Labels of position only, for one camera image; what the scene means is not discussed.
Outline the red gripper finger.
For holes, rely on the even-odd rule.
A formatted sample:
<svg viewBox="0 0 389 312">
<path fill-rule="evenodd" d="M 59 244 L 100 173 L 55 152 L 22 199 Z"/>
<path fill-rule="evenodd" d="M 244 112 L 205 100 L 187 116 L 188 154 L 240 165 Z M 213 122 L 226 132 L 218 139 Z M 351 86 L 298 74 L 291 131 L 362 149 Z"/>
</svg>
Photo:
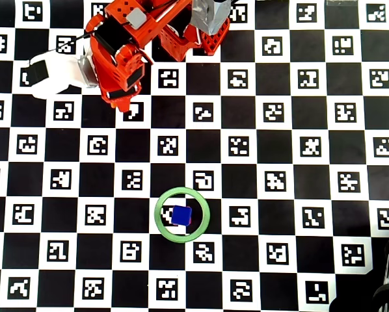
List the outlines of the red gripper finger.
<svg viewBox="0 0 389 312">
<path fill-rule="evenodd" d="M 123 89 L 105 93 L 105 101 L 110 104 L 113 109 L 118 109 L 120 112 L 129 111 L 131 99 L 139 94 L 139 86 L 133 86 L 128 91 Z"/>
</svg>

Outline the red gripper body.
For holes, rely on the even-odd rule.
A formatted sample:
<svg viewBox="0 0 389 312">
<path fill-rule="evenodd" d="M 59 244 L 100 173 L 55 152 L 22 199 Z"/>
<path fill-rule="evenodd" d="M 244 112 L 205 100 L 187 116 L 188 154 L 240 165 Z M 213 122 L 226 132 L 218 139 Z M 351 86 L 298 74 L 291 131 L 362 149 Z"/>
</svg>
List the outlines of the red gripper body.
<svg viewBox="0 0 389 312">
<path fill-rule="evenodd" d="M 125 21 L 96 14 L 87 23 L 92 61 L 103 96 L 133 86 L 139 86 L 141 92 L 141 79 L 151 60 L 126 27 L 138 30 L 146 20 L 145 14 L 130 14 Z"/>
</svg>

